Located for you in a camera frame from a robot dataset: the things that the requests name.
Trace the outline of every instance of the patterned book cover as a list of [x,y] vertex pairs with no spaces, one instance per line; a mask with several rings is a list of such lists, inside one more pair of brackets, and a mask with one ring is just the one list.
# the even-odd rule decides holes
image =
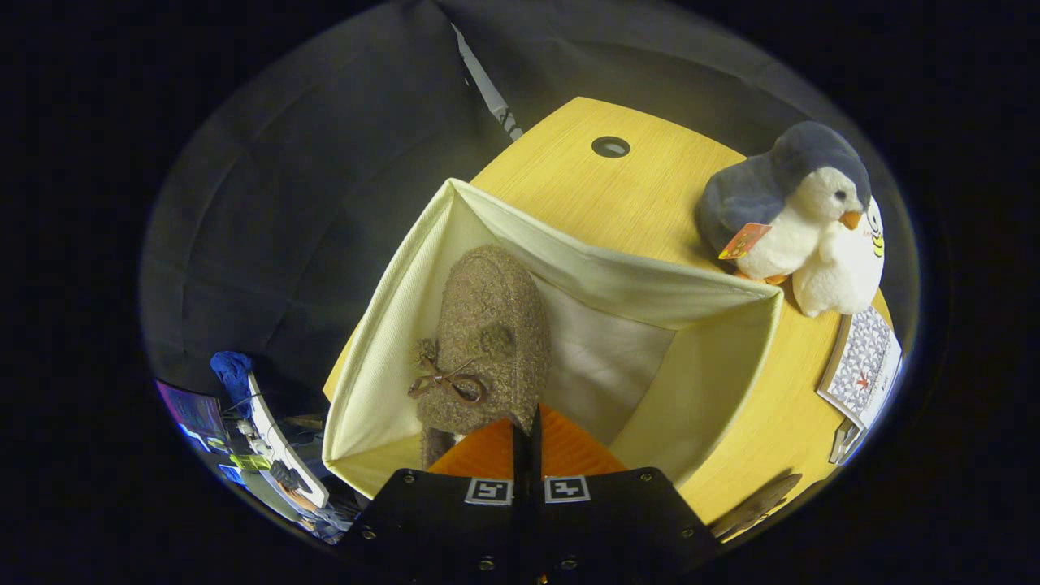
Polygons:
[[843,316],[838,339],[824,383],[816,392],[858,428],[850,435],[851,444],[843,446],[843,462],[862,442],[865,431],[874,426],[885,406],[903,362],[903,349],[874,307]]

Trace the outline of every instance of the brown bow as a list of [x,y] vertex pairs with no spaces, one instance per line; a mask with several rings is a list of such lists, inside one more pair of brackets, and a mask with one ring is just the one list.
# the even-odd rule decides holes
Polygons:
[[[488,393],[488,388],[485,387],[484,383],[476,376],[471,376],[468,374],[459,374],[459,371],[466,367],[472,363],[472,359],[466,363],[460,365],[450,374],[441,374],[441,371],[434,365],[434,362],[430,361],[430,358],[422,358],[422,366],[430,372],[428,376],[422,376],[417,378],[415,382],[412,382],[412,387],[408,389],[408,396],[411,398],[419,398],[422,395],[428,392],[435,386],[439,386],[448,392],[448,395],[465,404],[466,406],[476,406],[484,401],[484,398]],[[459,389],[459,384],[471,385],[476,390],[476,398],[468,398],[461,389]]]

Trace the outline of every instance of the table grommet hole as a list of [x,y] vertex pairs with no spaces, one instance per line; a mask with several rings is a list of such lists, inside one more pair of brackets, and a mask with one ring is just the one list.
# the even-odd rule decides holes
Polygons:
[[618,136],[600,136],[592,142],[592,150],[600,156],[621,158],[628,154],[632,147]]

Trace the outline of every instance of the book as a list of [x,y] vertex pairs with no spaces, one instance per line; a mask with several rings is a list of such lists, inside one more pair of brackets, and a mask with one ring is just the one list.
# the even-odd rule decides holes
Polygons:
[[903,365],[895,332],[874,307],[842,315],[834,353],[816,393],[846,415],[829,460],[843,465],[879,421]]

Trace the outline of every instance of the white plush toy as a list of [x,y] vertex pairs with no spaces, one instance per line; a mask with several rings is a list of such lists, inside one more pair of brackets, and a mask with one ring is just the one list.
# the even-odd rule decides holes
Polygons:
[[858,313],[874,301],[885,265],[885,233],[876,201],[870,201],[865,215],[866,221],[855,230],[831,222],[824,229],[820,247],[795,272],[795,299],[806,315],[831,309]]

